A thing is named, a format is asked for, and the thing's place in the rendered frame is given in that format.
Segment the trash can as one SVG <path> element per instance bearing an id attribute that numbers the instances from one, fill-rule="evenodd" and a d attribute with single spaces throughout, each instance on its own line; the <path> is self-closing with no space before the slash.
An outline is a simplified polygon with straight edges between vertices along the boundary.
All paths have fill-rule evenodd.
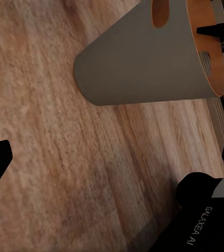
<path id="1" fill-rule="evenodd" d="M 142 0 L 79 53 L 78 88 L 96 106 L 222 97 L 220 37 L 197 33 L 215 25 L 211 0 Z"/>

